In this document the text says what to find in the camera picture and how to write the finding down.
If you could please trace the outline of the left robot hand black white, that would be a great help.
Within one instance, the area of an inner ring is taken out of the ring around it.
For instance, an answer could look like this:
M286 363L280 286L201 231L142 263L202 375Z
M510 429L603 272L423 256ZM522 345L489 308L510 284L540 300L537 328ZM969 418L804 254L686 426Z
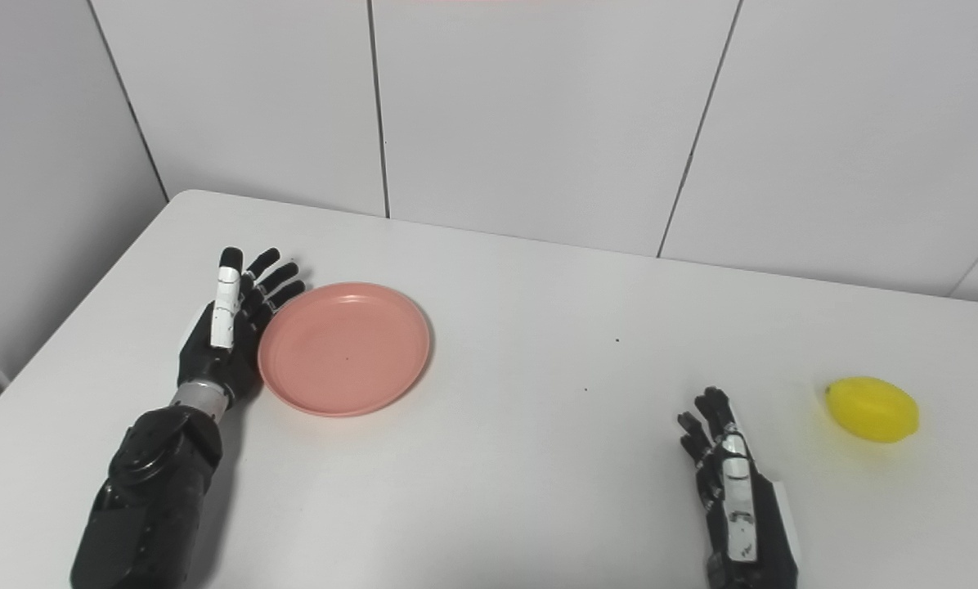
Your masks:
M179 384L216 385L228 405L257 390L258 347L270 321L306 290L298 264L280 258L278 249L269 249L244 265L242 250L222 251L216 294L179 352Z

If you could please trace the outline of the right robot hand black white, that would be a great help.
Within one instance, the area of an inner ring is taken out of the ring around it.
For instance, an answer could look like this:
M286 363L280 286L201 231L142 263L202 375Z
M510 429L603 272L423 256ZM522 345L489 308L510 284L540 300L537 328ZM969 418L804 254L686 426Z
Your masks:
M758 469L728 395L708 387L693 402L699 415L683 411L676 421L705 512L708 586L798 587L800 570L780 488Z

